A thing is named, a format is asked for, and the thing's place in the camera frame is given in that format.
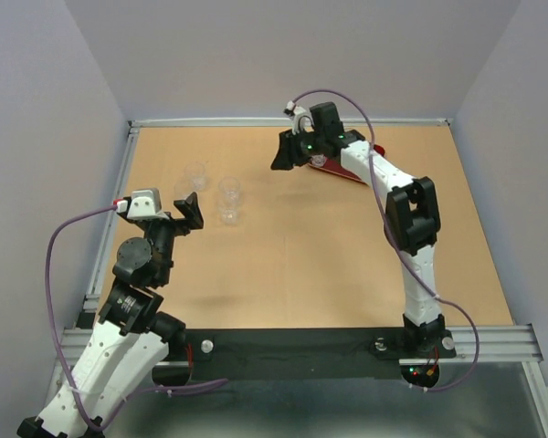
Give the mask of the clear shot glass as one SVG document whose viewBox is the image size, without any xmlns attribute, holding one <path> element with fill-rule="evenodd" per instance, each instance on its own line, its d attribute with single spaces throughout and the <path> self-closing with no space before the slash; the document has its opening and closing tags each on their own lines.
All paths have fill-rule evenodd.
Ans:
<svg viewBox="0 0 548 438">
<path fill-rule="evenodd" d="M 222 199 L 228 203 L 238 203 L 241 197 L 241 184 L 235 177 L 224 177 L 218 184 Z"/>
<path fill-rule="evenodd" d="M 175 200 L 186 199 L 194 190 L 188 181 L 180 181 L 174 184 L 173 195 Z"/>
<path fill-rule="evenodd" d="M 311 165 L 314 167 L 322 167 L 327 162 L 324 155 L 314 155 L 311 157 Z"/>
<path fill-rule="evenodd" d="M 192 162 L 184 168 L 185 179 L 192 191 L 204 191 L 207 187 L 206 167 L 201 162 Z"/>
<path fill-rule="evenodd" d="M 234 226 L 240 220 L 240 207 L 237 203 L 229 200 L 219 200 L 217 210 L 220 221 L 225 225 Z"/>
</svg>

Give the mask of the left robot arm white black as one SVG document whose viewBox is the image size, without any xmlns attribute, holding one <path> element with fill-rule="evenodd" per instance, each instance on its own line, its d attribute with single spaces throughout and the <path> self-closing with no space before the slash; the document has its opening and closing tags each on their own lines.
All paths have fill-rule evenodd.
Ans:
<svg viewBox="0 0 548 438">
<path fill-rule="evenodd" d="M 18 427 L 20 437 L 96 437 L 103 434 L 145 374 L 162 358 L 184 352 L 185 324 L 160 311 L 157 288 L 168 284 L 174 240 L 204 226 L 196 193 L 174 201 L 181 217 L 163 210 L 157 189 L 141 189 L 111 210 L 142 235 L 124 240 L 112 268 L 111 291 L 90 339 L 66 382 L 35 417 Z"/>
</svg>

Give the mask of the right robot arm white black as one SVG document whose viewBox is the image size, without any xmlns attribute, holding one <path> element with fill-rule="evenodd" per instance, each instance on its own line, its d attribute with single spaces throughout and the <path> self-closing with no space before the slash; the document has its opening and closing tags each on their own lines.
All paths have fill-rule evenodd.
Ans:
<svg viewBox="0 0 548 438">
<path fill-rule="evenodd" d="M 395 167 L 357 130 L 330 137 L 285 130 L 270 169 L 289 171 L 321 155 L 374 191 L 386 239 L 402 267 L 403 348 L 413 356 L 437 349 L 448 333 L 436 291 L 434 255 L 441 222 L 435 184 Z"/>
</svg>

